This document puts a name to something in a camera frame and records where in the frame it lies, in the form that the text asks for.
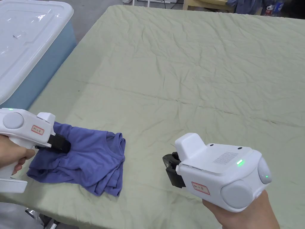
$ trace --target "blue cloth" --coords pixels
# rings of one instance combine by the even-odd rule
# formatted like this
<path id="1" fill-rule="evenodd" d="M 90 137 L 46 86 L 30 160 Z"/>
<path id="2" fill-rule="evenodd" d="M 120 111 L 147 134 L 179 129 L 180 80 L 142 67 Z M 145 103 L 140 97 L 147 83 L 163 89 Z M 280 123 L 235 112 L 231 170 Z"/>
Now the blue cloth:
<path id="1" fill-rule="evenodd" d="M 256 14 L 262 5 L 270 4 L 271 0 L 228 0 L 228 6 L 235 6 L 235 13 Z"/>
<path id="2" fill-rule="evenodd" d="M 40 149 L 27 175 L 42 183 L 80 184 L 100 196 L 119 196 L 123 183 L 125 139 L 121 133 L 54 123 L 54 132 L 71 143 L 68 154 Z"/>

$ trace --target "warning label sticker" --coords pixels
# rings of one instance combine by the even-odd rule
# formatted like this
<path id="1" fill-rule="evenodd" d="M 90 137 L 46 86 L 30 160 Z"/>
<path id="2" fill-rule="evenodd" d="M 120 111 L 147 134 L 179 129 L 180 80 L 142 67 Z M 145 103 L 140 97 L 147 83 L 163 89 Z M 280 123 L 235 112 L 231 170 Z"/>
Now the warning label sticker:
<path id="1" fill-rule="evenodd" d="M 195 190 L 210 195 L 210 192 L 206 186 L 204 186 L 202 184 L 197 184 L 195 182 L 192 182 L 192 185 Z"/>
<path id="2" fill-rule="evenodd" d="M 35 133 L 37 133 L 37 134 L 43 135 L 43 132 L 44 132 L 45 130 L 39 128 L 39 127 L 36 126 L 36 125 L 34 125 L 34 126 L 32 126 L 32 131 L 35 132 Z"/>

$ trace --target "mattress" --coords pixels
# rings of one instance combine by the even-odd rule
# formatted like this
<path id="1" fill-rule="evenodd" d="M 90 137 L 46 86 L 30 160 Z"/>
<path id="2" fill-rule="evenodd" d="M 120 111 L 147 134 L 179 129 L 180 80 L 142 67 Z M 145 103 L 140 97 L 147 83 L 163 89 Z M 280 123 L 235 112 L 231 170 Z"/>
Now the mattress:
<path id="1" fill-rule="evenodd" d="M 305 21 L 109 7 L 30 111 L 126 139 L 120 197 L 77 184 L 40 184 L 1 201 L 80 228 L 219 226 L 201 200 L 173 187 L 162 156 L 188 132 L 207 143 L 260 151 L 281 228 L 305 215 Z"/>

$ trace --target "blue storage container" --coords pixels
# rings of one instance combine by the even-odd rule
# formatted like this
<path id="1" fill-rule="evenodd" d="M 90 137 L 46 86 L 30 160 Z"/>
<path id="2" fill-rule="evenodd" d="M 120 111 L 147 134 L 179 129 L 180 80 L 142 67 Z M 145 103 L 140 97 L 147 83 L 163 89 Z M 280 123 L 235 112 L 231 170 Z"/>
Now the blue storage container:
<path id="1" fill-rule="evenodd" d="M 0 2 L 0 108 L 27 110 L 76 46 L 64 2 Z"/>

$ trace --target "human hand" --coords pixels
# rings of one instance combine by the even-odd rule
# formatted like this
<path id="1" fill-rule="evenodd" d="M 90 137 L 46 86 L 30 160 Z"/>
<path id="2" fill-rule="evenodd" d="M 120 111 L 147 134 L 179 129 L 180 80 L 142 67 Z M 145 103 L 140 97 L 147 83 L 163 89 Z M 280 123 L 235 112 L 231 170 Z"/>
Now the human hand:
<path id="1" fill-rule="evenodd" d="M 239 213 L 229 212 L 205 200 L 202 203 L 215 215 L 223 229 L 280 229 L 265 190 Z"/>
<path id="2" fill-rule="evenodd" d="M 29 150 L 13 143 L 7 136 L 0 135 L 0 168 L 18 161 L 13 175 L 22 169 L 25 160 L 35 155 L 34 150 Z"/>

